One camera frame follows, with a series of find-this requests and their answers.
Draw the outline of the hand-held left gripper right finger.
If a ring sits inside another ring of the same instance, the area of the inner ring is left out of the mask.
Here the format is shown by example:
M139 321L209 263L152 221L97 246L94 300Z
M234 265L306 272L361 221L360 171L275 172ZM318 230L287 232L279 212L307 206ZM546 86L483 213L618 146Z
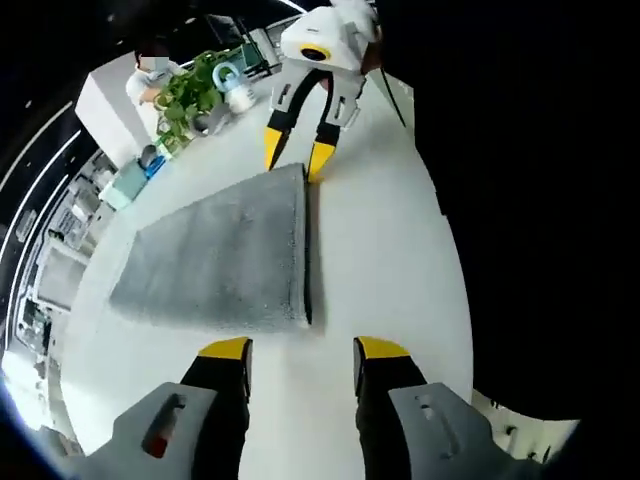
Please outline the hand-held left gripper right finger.
M371 336L354 345L356 428L367 479L539 479L513 458L489 421L442 383L426 381L402 346Z

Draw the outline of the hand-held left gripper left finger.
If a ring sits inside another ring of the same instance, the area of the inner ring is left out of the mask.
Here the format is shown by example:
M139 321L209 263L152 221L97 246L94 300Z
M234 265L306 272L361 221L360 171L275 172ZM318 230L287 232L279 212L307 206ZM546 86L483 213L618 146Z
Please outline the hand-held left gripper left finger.
M123 412L111 439L79 460L75 479L237 479L249 427L253 341L201 349L178 383Z

